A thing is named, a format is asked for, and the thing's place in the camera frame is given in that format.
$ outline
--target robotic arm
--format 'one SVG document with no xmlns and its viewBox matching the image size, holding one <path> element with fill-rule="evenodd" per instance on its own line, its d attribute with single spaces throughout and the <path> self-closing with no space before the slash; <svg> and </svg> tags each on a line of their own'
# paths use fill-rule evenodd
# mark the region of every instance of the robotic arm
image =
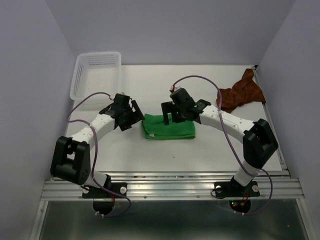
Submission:
<svg viewBox="0 0 320 240">
<path fill-rule="evenodd" d="M 217 197 L 241 197 L 250 191 L 249 187 L 256 184 L 252 179 L 278 148 L 268 122 L 263 119 L 255 122 L 236 117 L 219 111 L 210 102 L 202 99 L 195 102 L 184 88 L 174 91 L 170 98 L 172 101 L 161 104 L 165 125 L 169 124 L 168 113 L 171 113 L 174 123 L 195 121 L 223 131 L 219 115 L 221 114 L 227 133 L 243 144 L 243 166 L 249 174 L 240 167 L 230 182 L 219 183 L 221 190 L 216 191 Z M 258 193 L 252 192 L 250 196 L 258 197 Z"/>
<path fill-rule="evenodd" d="M 125 131 L 144 119 L 135 100 L 123 94 L 116 94 L 112 104 L 102 109 L 90 126 L 95 129 L 97 140 L 103 138 L 117 127 Z M 76 134 L 61 136 L 56 141 L 50 173 L 54 177 L 77 185 L 98 188 L 91 176 L 90 150 L 95 145 L 94 134 L 87 126 Z M 94 171 L 95 180 L 104 188 L 111 189 L 109 175 Z"/>
</svg>

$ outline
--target brown cloth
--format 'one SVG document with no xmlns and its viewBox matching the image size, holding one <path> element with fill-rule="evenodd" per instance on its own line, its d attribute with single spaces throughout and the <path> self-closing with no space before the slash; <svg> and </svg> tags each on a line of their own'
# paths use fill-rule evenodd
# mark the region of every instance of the brown cloth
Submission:
<svg viewBox="0 0 320 240">
<path fill-rule="evenodd" d="M 266 103 L 266 99 L 260 87 L 253 81 L 254 71 L 250 68 L 244 71 L 244 74 L 232 88 L 221 89 L 222 106 L 221 109 L 227 113 L 231 113 L 238 106 L 251 102 Z M 220 98 L 217 94 L 216 104 L 219 106 Z"/>
</svg>

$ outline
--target gray wall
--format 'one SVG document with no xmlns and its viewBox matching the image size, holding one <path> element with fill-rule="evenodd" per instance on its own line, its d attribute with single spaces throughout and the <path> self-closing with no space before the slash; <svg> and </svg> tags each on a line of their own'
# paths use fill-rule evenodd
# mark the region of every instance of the gray wall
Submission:
<svg viewBox="0 0 320 240">
<path fill-rule="evenodd" d="M 75 56 L 123 64 L 257 64 L 294 0 L 46 0 Z"/>
<path fill-rule="evenodd" d="M 0 239 L 28 239 L 75 58 L 44 0 L 0 4 Z"/>
<path fill-rule="evenodd" d="M 320 1 L 297 0 L 258 68 L 290 172 L 320 235 Z"/>
</svg>

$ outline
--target white basket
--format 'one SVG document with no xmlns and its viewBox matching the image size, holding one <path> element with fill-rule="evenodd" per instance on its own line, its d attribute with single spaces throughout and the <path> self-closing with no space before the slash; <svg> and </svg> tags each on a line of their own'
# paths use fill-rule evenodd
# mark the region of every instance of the white basket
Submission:
<svg viewBox="0 0 320 240">
<path fill-rule="evenodd" d="M 96 92 L 106 92 L 112 97 L 119 91 L 121 54 L 119 52 L 91 52 L 76 58 L 70 98 L 83 100 Z M 108 96 L 97 94 L 90 100 L 105 100 Z"/>
</svg>

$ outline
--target green cloth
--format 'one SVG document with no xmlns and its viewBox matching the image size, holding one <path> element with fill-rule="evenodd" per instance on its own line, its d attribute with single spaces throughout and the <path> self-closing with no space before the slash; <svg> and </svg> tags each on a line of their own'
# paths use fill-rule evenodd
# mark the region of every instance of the green cloth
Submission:
<svg viewBox="0 0 320 240">
<path fill-rule="evenodd" d="M 169 114 L 169 125 L 165 125 L 162 115 L 145 114 L 144 117 L 141 128 L 146 139 L 172 140 L 194 139 L 196 137 L 196 128 L 193 121 L 174 123 L 171 114 Z"/>
</svg>

